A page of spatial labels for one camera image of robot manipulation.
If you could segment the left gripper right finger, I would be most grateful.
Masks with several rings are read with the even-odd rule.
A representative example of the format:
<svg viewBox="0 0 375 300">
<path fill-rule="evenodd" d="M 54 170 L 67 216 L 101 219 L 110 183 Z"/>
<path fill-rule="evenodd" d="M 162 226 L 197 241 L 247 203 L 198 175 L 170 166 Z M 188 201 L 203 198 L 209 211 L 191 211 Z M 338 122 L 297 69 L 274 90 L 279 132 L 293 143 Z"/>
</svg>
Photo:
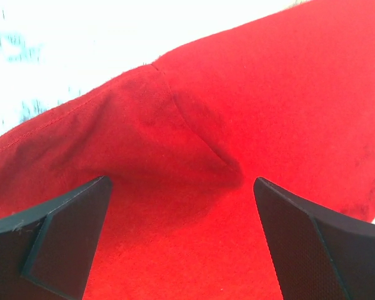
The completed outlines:
<svg viewBox="0 0 375 300">
<path fill-rule="evenodd" d="M 375 299 L 375 224 L 263 177 L 254 196 L 284 299 Z"/>
</svg>

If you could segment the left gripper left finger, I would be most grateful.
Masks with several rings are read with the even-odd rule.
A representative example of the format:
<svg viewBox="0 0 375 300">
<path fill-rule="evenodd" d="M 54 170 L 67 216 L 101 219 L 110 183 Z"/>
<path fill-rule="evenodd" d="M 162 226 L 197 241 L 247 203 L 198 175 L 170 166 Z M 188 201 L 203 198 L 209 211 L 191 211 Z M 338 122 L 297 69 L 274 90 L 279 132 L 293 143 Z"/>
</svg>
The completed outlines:
<svg viewBox="0 0 375 300">
<path fill-rule="evenodd" d="M 82 299 L 111 191 L 102 176 L 0 219 L 0 299 Z"/>
</svg>

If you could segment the red t shirt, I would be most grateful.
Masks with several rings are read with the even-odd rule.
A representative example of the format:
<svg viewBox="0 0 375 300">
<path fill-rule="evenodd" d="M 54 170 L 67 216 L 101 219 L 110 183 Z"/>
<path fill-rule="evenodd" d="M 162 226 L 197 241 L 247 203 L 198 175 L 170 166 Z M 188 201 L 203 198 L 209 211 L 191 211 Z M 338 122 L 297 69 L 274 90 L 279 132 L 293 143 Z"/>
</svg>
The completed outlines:
<svg viewBox="0 0 375 300">
<path fill-rule="evenodd" d="M 375 218 L 375 1 L 183 45 L 0 137 L 0 218 L 113 183 L 85 299 L 280 299 L 261 176 Z"/>
</svg>

